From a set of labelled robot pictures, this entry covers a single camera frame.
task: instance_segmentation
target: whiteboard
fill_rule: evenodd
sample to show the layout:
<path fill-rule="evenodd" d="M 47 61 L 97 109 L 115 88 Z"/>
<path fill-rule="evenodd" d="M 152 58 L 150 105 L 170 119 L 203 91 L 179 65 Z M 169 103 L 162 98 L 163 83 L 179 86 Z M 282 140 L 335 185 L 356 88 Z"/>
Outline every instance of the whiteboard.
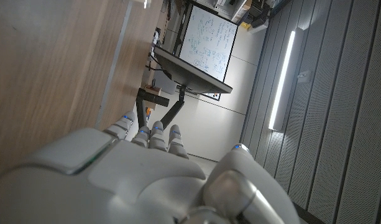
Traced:
<path fill-rule="evenodd" d="M 236 32 L 237 25 L 193 6 L 179 57 L 223 82 Z"/>

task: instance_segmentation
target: wooden surface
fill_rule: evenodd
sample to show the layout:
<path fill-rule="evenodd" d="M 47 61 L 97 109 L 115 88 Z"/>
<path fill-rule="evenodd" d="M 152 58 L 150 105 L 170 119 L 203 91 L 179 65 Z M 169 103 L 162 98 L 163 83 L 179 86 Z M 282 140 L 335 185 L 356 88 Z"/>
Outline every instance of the wooden surface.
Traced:
<path fill-rule="evenodd" d="M 103 114 L 134 106 L 160 13 L 134 2 Z M 0 0 L 0 174 L 74 129 L 93 127 L 128 0 Z"/>

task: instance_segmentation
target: white wall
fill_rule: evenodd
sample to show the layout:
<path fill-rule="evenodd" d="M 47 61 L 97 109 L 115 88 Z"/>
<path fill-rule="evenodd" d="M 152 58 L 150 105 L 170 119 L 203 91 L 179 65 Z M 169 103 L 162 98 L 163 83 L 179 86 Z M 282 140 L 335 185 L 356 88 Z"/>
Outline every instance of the white wall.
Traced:
<path fill-rule="evenodd" d="M 222 94 L 220 101 L 186 94 L 183 108 L 168 128 L 179 125 L 189 154 L 219 161 L 239 142 L 264 37 L 264 30 L 249 34 L 239 27 L 225 77 L 225 83 L 233 87 L 231 94 Z M 157 105 L 150 115 L 150 128 L 178 100 L 178 93 L 162 92 L 161 96 L 169 98 L 170 104 L 168 108 Z"/>

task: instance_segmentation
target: shelf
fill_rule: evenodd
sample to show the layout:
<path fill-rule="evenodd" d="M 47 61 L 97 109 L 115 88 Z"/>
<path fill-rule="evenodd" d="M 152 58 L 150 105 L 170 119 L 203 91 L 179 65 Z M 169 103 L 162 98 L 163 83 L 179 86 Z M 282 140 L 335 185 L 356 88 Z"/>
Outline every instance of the shelf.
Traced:
<path fill-rule="evenodd" d="M 214 7 L 214 3 L 216 0 L 197 0 L 197 3 L 202 4 L 203 6 L 206 6 L 214 11 L 218 12 L 218 15 L 229 19 L 232 21 L 236 14 L 239 12 L 239 10 L 243 7 L 243 5 L 246 3 L 246 0 L 238 0 L 240 2 L 236 2 L 235 6 L 227 5 L 227 6 L 220 6 L 217 5 Z"/>

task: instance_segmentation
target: whiteboard frame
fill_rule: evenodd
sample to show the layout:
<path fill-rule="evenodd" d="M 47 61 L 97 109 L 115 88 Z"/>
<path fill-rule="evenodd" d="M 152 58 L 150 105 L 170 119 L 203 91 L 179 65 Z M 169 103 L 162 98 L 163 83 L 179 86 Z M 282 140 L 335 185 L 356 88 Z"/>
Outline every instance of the whiteboard frame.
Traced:
<path fill-rule="evenodd" d="M 191 11 L 190 11 L 190 14 L 189 14 L 188 18 L 191 18 L 191 13 L 193 12 L 193 7 L 197 7 L 197 8 L 199 8 L 199 9 L 201 9 L 201 10 L 207 11 L 207 12 L 211 13 L 212 15 L 217 16 L 217 17 L 219 17 L 219 18 L 221 18 L 221 19 L 224 19 L 225 21 L 228 21 L 228 22 L 230 22 L 231 24 L 234 24 L 234 25 L 237 26 L 237 28 L 236 28 L 236 33 L 234 34 L 234 38 L 233 38 L 233 44 L 232 44 L 232 47 L 231 47 L 231 49 L 230 49 L 229 60 L 227 60 L 227 65 L 226 65 L 226 69 L 225 69 L 225 75 L 223 76 L 223 80 L 222 80 L 222 82 L 224 83 L 224 82 L 225 82 L 225 78 L 226 78 L 227 68 L 228 68 L 228 66 L 229 66 L 229 62 L 230 62 L 230 58 L 232 57 L 232 51 L 233 51 L 234 42 L 236 41 L 237 31 L 239 30 L 239 25 L 237 25 L 237 24 L 236 24 L 235 22 L 233 22 L 233 21 L 230 21 L 229 19 L 226 19 L 226 18 L 223 18 L 223 17 L 219 16 L 218 13 L 217 13 L 216 11 L 214 11 L 214 10 L 212 10 L 212 9 L 206 7 L 206 6 L 203 6 L 202 4 L 200 4 L 200 3 L 198 3 L 198 2 L 190 1 L 190 4 L 188 5 L 188 7 L 189 7 L 190 5 L 191 5 Z M 188 27 L 189 27 L 189 22 L 190 22 L 190 19 L 188 19 L 188 22 L 187 22 L 187 24 L 186 24 L 186 30 L 185 30 L 185 33 L 183 34 L 183 39 L 185 39 L 185 37 L 186 37 L 186 32 L 187 32 Z M 179 53 L 178 53 L 178 57 L 180 57 L 180 54 L 181 54 L 181 52 L 182 52 L 183 40 L 181 40 L 181 42 L 182 42 L 182 43 L 181 43 L 181 45 L 180 45 L 180 49 L 179 49 Z M 211 96 L 208 96 L 208 95 L 205 95 L 204 93 L 202 93 L 203 96 L 208 97 L 208 98 L 211 98 L 211 99 L 216 100 L 216 101 L 219 101 L 219 100 L 221 99 L 221 93 L 218 93 L 218 94 L 219 94 L 219 98 L 218 98 L 218 99 L 215 99 L 215 98 L 213 98 L 213 97 L 211 97 Z"/>

